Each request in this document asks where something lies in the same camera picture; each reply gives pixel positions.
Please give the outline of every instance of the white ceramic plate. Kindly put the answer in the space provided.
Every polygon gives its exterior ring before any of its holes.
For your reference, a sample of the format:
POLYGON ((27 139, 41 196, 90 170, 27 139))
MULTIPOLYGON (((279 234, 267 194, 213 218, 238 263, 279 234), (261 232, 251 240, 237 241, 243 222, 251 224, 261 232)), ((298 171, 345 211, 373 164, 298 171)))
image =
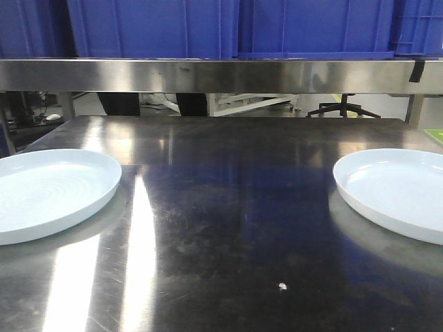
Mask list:
POLYGON ((407 237, 443 245, 443 155, 407 149, 349 154, 338 192, 359 214, 407 237))
POLYGON ((0 245, 46 237, 102 209, 122 174, 110 156, 56 149, 0 159, 0 245))

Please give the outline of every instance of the blue plastic crate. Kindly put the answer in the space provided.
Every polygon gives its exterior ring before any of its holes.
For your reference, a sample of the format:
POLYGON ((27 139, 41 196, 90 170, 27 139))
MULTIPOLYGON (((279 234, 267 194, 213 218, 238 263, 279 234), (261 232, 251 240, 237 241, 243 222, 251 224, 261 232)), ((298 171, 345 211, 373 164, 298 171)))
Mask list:
POLYGON ((239 56, 392 57, 394 0, 242 0, 239 56))
POLYGON ((80 57, 237 54, 239 0, 68 0, 80 57))
POLYGON ((443 55, 443 0, 396 0, 390 46, 396 55, 443 55))
POLYGON ((73 57, 68 7, 61 0, 0 0, 0 57, 73 57))

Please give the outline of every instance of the stainless steel shelf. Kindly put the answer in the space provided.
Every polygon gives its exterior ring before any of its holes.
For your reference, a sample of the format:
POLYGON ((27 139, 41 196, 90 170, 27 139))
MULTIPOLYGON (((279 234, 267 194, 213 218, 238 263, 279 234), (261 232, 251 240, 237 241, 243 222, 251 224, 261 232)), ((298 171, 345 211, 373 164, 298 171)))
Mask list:
POLYGON ((0 60, 0 90, 171 93, 443 93, 443 61, 0 60))

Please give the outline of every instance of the black trousers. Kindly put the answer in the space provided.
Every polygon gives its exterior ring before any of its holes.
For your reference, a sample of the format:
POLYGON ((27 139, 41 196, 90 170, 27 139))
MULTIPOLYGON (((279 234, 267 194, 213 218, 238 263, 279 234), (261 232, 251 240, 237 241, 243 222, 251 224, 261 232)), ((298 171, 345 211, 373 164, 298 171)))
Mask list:
MULTIPOLYGON (((98 92, 98 98, 108 116, 139 116, 138 93, 98 92)), ((182 116, 207 116, 204 93, 177 93, 177 104, 182 116)))

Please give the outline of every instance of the metal tabletop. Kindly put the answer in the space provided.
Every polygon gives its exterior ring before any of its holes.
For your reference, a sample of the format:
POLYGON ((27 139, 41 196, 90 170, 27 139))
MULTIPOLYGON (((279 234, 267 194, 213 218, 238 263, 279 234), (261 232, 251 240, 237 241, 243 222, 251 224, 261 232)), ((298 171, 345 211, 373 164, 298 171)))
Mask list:
POLYGON ((336 192, 334 163, 381 147, 443 152, 400 120, 78 117, 28 151, 105 152, 120 187, 0 248, 0 331, 439 331, 443 248, 336 192))

